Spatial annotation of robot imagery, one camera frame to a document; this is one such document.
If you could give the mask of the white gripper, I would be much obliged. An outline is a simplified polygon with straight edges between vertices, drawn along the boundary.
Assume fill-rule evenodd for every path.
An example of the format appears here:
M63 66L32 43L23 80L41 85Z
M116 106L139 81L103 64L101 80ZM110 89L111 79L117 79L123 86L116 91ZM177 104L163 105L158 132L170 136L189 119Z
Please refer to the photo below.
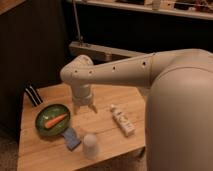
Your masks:
M72 90L72 100L75 105L73 105L73 114L77 115L80 109L79 106L87 106L98 113L96 106L93 104L93 93L91 86L88 84L84 85L74 85L71 87Z

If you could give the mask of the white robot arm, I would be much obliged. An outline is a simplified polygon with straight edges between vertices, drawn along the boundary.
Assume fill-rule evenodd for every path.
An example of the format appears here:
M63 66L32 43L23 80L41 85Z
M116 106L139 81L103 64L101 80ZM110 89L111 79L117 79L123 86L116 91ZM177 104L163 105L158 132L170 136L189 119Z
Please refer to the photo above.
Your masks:
M77 105L91 101L92 84L147 88L147 170L213 171L213 52L171 50L99 65L80 55L60 77Z

